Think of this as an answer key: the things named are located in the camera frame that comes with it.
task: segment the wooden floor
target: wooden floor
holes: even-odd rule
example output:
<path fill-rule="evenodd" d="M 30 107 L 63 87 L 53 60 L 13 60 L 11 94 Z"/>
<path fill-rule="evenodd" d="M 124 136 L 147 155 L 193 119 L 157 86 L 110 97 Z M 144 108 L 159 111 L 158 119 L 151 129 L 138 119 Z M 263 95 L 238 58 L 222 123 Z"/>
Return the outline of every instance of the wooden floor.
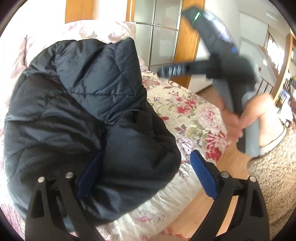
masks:
<path fill-rule="evenodd" d="M 218 93 L 213 87 L 206 89 L 199 95 L 212 104 L 217 104 Z M 239 152 L 235 144 L 231 144 L 223 152 L 217 167 L 220 171 L 227 171 L 235 178 L 246 179 L 249 176 L 247 173 L 247 162 L 250 159 L 250 156 Z M 234 197 L 218 234 L 222 234 L 227 230 L 235 209 L 236 202 L 237 197 Z M 208 197 L 204 190 L 201 190 L 195 199 L 178 216 L 178 218 L 171 223 L 170 227 L 173 228 L 176 234 L 182 234 L 186 238 L 191 237 L 200 226 L 212 203 L 212 198 Z"/>

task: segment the wooden door frame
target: wooden door frame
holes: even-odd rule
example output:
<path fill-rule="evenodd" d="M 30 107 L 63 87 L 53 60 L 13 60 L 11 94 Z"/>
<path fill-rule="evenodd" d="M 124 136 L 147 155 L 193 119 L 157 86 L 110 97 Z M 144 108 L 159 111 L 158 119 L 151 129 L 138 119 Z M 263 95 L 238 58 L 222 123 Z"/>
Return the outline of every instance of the wooden door frame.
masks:
<path fill-rule="evenodd" d="M 67 0 L 65 23 L 94 19 L 95 0 Z"/>
<path fill-rule="evenodd" d="M 134 21 L 135 5 L 136 0 L 127 0 L 126 21 Z M 205 7 L 205 0 L 183 0 L 182 9 L 186 9 L 191 6 L 196 6 L 203 10 Z M 186 19 L 181 18 L 174 62 L 194 61 L 199 41 L 200 35 L 198 32 L 192 29 Z M 188 88 L 190 79 L 191 75 L 172 78 L 173 81 L 185 88 Z"/>

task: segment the black clamp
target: black clamp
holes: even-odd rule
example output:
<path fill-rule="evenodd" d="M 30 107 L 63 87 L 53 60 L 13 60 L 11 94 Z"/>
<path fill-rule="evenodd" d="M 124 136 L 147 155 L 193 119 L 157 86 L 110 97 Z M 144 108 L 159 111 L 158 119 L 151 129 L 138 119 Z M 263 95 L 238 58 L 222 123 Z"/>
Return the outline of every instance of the black clamp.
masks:
<path fill-rule="evenodd" d="M 31 197 L 25 239 L 28 241 L 105 241 L 98 230 L 88 222 L 73 187 L 73 172 L 56 171 L 55 179 L 40 177 Z M 69 234 L 59 212 L 57 196 L 61 196 L 67 214 L 78 237 Z"/>
<path fill-rule="evenodd" d="M 210 211 L 190 241 L 269 241 L 267 209 L 256 178 L 250 176 L 242 180 L 220 172 L 197 150 L 191 153 L 190 161 L 206 194 L 214 199 Z M 216 236 L 233 196 L 239 198 L 231 223 L 224 234 Z"/>

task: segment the black puffer jacket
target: black puffer jacket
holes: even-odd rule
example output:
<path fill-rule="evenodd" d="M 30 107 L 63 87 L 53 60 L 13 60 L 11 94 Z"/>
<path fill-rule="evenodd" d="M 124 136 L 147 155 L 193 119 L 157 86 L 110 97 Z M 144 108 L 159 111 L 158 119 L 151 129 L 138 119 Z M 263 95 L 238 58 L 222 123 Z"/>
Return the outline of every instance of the black puffer jacket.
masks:
<path fill-rule="evenodd" d="M 5 171 L 21 216 L 40 176 L 65 164 L 79 176 L 80 164 L 100 150 L 101 170 L 82 201 L 96 225 L 164 188 L 181 156 L 146 98 L 130 38 L 61 41 L 43 50 L 18 79 L 5 120 Z"/>

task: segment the metal rivet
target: metal rivet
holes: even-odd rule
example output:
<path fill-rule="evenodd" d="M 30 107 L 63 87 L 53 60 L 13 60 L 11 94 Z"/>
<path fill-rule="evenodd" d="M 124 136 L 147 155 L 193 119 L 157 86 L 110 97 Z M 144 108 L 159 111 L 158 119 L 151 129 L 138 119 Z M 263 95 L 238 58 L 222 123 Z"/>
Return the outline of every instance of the metal rivet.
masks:
<path fill-rule="evenodd" d="M 39 177 L 39 178 L 38 178 L 38 182 L 39 182 L 39 183 L 42 183 L 42 182 L 44 182 L 44 180 L 45 180 L 45 178 L 44 178 L 44 177 Z"/>
<path fill-rule="evenodd" d="M 67 172 L 65 177 L 66 178 L 72 178 L 73 177 L 73 172 Z"/>
<path fill-rule="evenodd" d="M 255 183 L 257 181 L 257 179 L 255 177 L 253 177 L 253 176 L 250 176 L 250 181 Z"/>
<path fill-rule="evenodd" d="M 221 172 L 221 176 L 223 178 L 228 178 L 229 177 L 229 173 L 228 172 Z"/>

